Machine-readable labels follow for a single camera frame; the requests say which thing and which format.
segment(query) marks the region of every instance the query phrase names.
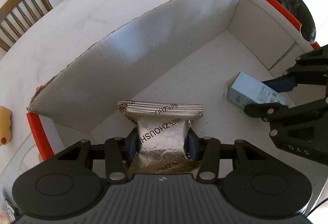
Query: silver foil package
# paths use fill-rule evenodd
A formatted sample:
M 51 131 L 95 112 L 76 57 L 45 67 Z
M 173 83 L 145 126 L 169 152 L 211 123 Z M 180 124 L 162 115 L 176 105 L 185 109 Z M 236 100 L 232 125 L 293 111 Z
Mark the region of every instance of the silver foil package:
M 202 105 L 120 100 L 118 108 L 138 127 L 140 150 L 129 176 L 188 173 L 199 165 L 186 156 L 184 144 L 191 121 L 203 115 Z

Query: large open box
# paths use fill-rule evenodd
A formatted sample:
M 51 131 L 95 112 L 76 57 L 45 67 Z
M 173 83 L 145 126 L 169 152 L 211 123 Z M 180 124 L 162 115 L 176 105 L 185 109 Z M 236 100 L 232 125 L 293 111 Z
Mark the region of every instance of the large open box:
M 300 170 L 313 185 L 311 207 L 328 168 L 282 153 L 269 138 L 268 123 L 249 118 L 223 96 L 225 82 L 240 71 L 272 79 L 296 56 L 319 47 L 303 39 L 300 27 L 275 0 L 163 4 L 90 46 L 35 94 L 28 117 L 39 151 L 46 159 L 80 139 L 126 137 L 134 126 L 119 113 L 120 99 L 202 104 L 204 116 L 192 125 L 198 136 L 230 144 L 244 139 Z M 285 95 L 299 105 L 324 92 L 299 86 Z M 222 163 L 220 175 L 231 169 Z

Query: round table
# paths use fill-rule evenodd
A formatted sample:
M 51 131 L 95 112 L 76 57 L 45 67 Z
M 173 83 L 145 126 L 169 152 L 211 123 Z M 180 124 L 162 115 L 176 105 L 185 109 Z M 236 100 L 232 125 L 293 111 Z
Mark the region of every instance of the round table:
M 35 23 L 0 61 L 0 105 L 12 114 L 12 140 L 0 147 L 0 189 L 11 198 L 21 161 L 34 146 L 26 107 L 36 88 L 94 43 L 170 0 L 65 0 Z

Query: orange toy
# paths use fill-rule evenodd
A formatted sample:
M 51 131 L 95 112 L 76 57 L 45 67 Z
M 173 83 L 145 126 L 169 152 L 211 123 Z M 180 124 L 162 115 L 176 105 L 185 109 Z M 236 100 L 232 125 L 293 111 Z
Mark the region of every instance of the orange toy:
M 11 110 L 0 106 L 0 145 L 6 145 L 11 140 Z

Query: light blue box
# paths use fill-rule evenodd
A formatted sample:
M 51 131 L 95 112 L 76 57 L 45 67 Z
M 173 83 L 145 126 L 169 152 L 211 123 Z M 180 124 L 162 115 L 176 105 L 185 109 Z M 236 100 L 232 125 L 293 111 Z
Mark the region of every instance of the light blue box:
M 226 85 L 227 98 L 242 108 L 248 104 L 274 102 L 284 104 L 286 100 L 285 97 L 244 72 L 239 73 L 231 87 L 228 82 Z

